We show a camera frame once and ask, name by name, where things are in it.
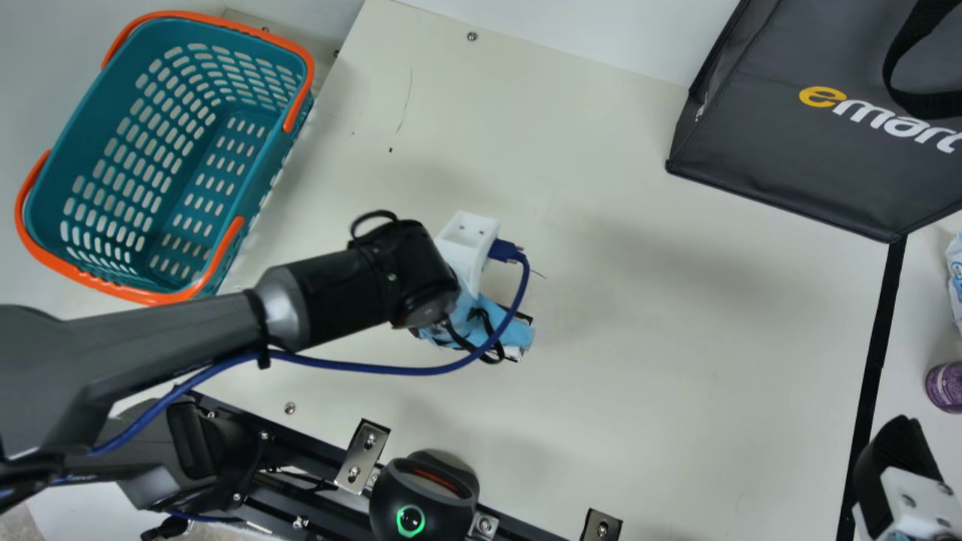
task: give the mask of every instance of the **basket hole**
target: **basket hole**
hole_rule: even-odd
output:
[[[117,134],[122,136],[123,133],[127,131],[127,128],[129,127],[130,127],[130,118],[125,116],[123,120],[120,120],[120,123],[117,124]]]
[[[140,116],[138,116],[138,120],[140,120],[141,122],[146,122],[147,119],[150,118],[150,114],[153,112],[154,112],[153,107],[150,107],[149,105],[144,107],[143,111],[140,112]]]
[[[111,137],[111,139],[107,141],[107,146],[104,147],[104,155],[108,157],[111,156],[114,154],[115,148],[117,148],[117,139]]]
[[[125,139],[127,140],[127,142],[131,142],[131,141],[134,140],[134,137],[136,137],[138,133],[140,133],[140,126],[137,126],[136,124],[134,124],[134,125],[130,128],[130,131],[127,132],[127,137],[126,137]]]

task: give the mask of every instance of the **black bag strap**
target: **black bag strap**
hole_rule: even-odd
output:
[[[899,60],[935,30],[952,10],[962,4],[962,0],[919,0],[912,13],[908,15],[899,34],[892,41],[889,53],[882,66],[882,78],[889,95],[896,100],[909,115],[922,120],[962,116],[962,90],[949,90],[919,94],[906,92],[892,86],[892,74]]]

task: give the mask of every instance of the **blue cable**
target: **blue cable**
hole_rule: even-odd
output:
[[[186,521],[194,522],[206,522],[206,523],[221,523],[221,522],[243,522],[243,519],[238,519],[234,517],[205,517],[203,515],[191,515],[189,513],[182,513],[180,511],[166,511],[171,517],[177,517],[179,519],[184,519]]]
[[[531,266],[528,264],[527,257],[524,256],[520,251],[512,254],[512,259],[515,259],[521,263],[523,266],[523,274],[521,275],[521,281],[518,285],[518,292],[515,294],[515,299],[511,302],[511,306],[508,308],[507,314],[505,314],[504,320],[501,324],[497,326],[488,340],[478,347],[473,353],[467,357],[449,363],[446,365],[440,365],[436,367],[397,367],[390,365],[367,365],[364,363],[347,363],[341,361],[327,361],[324,359],[315,359],[313,357],[305,357],[303,355],[297,355],[295,353],[288,353],[286,351],[279,351],[272,349],[270,351],[270,357],[273,359],[280,359],[282,361],[288,361],[294,364],[322,368],[327,370],[340,370],[345,372],[360,372],[364,374],[389,374],[389,375],[441,375],[454,372],[461,369],[473,361],[477,360],[478,357],[483,355],[486,351],[491,349],[494,344],[501,338],[501,335],[507,330],[508,325],[515,318],[518,313],[518,309],[521,307],[521,300],[524,299],[524,292],[528,288],[528,278],[531,276]],[[163,398],[157,400],[146,411],[144,411],[140,417],[135,421],[130,423],[126,428],[124,428],[119,434],[114,438],[107,441],[103,445],[95,446],[90,450],[90,456],[100,456],[111,451],[116,451],[121,446],[129,442],[134,438],[141,430],[144,430],[147,425],[150,425],[154,419],[157,418],[161,413],[164,412],[171,404],[173,404],[178,398],[185,395],[191,388],[196,385],[207,381],[211,377],[214,377],[225,370],[235,367],[238,364],[245,363],[247,361],[252,361],[258,358],[259,353],[246,353],[244,355],[238,355],[226,361],[215,364],[207,369],[204,369],[197,374],[192,375],[187,381],[177,385],[170,390],[169,393],[164,395]]]

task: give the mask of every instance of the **green led light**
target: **green led light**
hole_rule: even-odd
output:
[[[401,524],[401,518],[404,516],[404,512],[407,511],[408,509],[414,509],[415,511],[418,512],[418,515],[420,515],[420,520],[418,521],[418,527],[415,529],[404,528],[404,525]],[[421,511],[420,507],[418,507],[417,505],[405,505],[401,507],[400,509],[397,510],[397,515],[395,515],[394,518],[397,521],[397,532],[407,537],[408,539],[421,533],[421,531],[424,529],[424,524],[427,522],[424,519],[424,511]]]

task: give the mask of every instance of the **teal plastic basket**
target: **teal plastic basket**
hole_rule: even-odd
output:
[[[21,239],[115,296],[214,294],[314,103],[313,77],[306,50],[255,28],[189,12],[135,20],[21,190]]]

